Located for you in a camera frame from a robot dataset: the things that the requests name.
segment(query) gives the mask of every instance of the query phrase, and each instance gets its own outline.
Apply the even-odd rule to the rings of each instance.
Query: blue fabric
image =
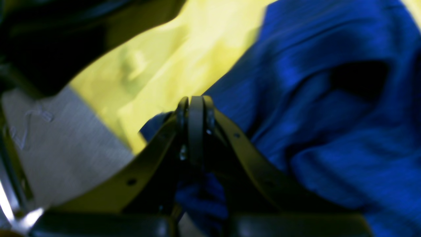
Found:
[[[363,212],[376,236],[421,236],[420,46],[398,0],[280,0],[205,94],[273,165]],[[176,198],[219,232],[227,211],[212,175]]]

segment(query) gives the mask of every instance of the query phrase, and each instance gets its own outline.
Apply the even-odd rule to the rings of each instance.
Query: gray fabric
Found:
[[[68,87],[40,101],[13,90],[3,94],[2,105],[16,138],[22,140],[28,129],[23,149],[15,147],[36,207],[62,204],[89,191],[133,158]]]

